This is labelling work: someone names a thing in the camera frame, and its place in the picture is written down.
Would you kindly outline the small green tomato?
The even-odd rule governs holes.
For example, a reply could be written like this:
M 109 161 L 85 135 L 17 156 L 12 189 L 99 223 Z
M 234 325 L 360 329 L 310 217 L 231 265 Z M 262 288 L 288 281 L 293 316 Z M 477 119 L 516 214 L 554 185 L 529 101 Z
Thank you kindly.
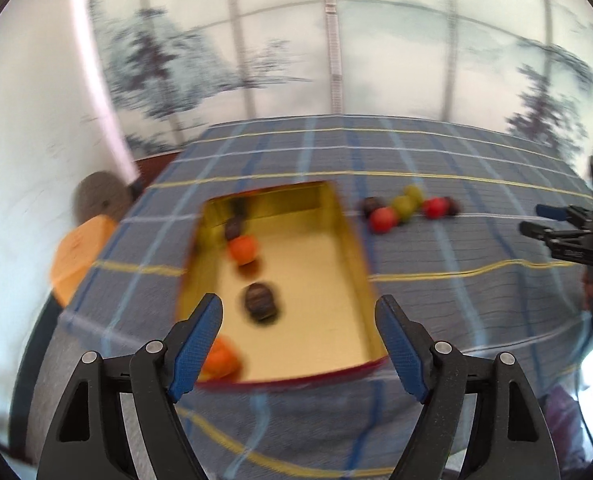
M 423 190 L 415 184 L 408 184 L 404 188 L 404 194 L 410 198 L 417 206 L 420 206 L 425 201 Z

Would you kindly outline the orange tangerine near corner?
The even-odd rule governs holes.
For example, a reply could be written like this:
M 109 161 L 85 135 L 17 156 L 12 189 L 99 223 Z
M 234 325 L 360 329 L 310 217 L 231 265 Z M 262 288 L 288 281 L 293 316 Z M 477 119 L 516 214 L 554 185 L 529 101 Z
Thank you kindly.
M 242 370 L 240 356 L 224 337 L 217 336 L 202 365 L 200 382 L 213 382 L 236 377 Z

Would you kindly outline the blue plaid tablecloth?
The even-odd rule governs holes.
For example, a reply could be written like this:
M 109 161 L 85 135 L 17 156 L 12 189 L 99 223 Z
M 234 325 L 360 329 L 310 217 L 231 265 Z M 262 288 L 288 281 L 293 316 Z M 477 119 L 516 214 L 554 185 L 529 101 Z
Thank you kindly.
M 581 268 L 518 229 L 539 203 L 588 207 L 593 192 L 521 136 L 340 115 L 208 129 L 144 190 L 60 315 L 30 452 L 83 352 L 133 352 L 214 292 L 242 372 L 179 404 L 208 475 L 384 477 L 420 408 L 377 334 L 380 295 L 461 351 L 513 353 L 537 394 L 579 359 Z

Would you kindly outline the gold rectangular tin tray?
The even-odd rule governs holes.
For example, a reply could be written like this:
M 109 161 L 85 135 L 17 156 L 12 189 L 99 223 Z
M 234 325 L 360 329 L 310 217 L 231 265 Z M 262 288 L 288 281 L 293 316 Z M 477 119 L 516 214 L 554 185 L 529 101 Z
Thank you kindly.
M 246 219 L 258 254 L 247 266 L 230 258 L 224 224 Z M 256 188 L 207 200 L 191 232 L 177 301 L 188 318 L 209 292 L 223 304 L 217 336 L 242 362 L 241 372 L 213 384 L 270 385 L 355 372 L 381 363 L 376 293 L 366 252 L 337 188 L 327 181 Z M 278 315 L 254 322 L 243 307 L 246 288 L 267 284 Z

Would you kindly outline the landscape painted folding screen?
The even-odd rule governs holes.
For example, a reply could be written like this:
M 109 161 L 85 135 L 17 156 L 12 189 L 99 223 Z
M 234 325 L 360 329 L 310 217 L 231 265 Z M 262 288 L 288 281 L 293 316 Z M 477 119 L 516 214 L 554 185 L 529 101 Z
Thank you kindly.
M 275 116 L 428 118 L 593 155 L 587 0 L 88 0 L 136 157 Z

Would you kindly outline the orange tangerine in tray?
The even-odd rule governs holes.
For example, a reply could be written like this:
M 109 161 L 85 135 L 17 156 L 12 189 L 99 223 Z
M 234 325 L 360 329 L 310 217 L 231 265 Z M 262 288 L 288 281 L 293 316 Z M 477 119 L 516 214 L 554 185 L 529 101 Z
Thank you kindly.
M 256 237 L 243 234 L 228 240 L 227 250 L 230 258 L 237 266 L 247 266 L 256 260 L 258 244 Z

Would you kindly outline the large green tomato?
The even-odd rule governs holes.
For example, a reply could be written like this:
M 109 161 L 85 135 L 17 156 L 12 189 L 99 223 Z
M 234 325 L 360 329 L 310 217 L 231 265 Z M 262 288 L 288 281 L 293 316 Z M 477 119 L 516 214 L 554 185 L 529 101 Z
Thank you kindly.
M 407 223 L 417 211 L 416 201 L 408 195 L 397 195 L 391 200 L 391 207 L 397 216 L 397 222 Z

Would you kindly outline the dark brown passion fruit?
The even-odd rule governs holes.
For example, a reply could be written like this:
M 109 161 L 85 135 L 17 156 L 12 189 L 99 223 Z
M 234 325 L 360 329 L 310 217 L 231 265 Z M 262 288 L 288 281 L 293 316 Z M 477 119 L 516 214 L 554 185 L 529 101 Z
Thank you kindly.
M 265 283 L 255 282 L 244 291 L 243 307 L 254 322 L 266 322 L 278 315 L 275 294 Z

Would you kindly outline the round grey millstone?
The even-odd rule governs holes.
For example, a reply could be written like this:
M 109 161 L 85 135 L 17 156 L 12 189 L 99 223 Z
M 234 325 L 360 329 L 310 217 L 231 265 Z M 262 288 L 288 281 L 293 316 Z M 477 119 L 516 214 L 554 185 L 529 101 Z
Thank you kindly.
M 73 214 L 78 224 L 100 214 L 120 222 L 132 204 L 132 192 L 119 176 L 110 171 L 97 171 L 76 186 Z

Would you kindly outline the small red tomato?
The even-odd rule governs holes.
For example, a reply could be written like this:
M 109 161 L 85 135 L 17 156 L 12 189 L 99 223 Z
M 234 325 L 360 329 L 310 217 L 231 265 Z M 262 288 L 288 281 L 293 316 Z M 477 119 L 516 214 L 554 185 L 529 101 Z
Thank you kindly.
M 446 197 L 432 197 L 423 202 L 423 215 L 428 220 L 439 220 L 449 213 L 449 200 Z

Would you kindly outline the orange stool cushion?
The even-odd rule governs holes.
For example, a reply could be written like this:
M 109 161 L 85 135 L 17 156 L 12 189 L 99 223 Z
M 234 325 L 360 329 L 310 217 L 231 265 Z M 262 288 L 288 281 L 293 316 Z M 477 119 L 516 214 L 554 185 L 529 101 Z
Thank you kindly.
M 99 214 L 65 235 L 50 269 L 52 294 L 61 307 L 73 299 L 92 263 L 112 236 L 118 222 Z

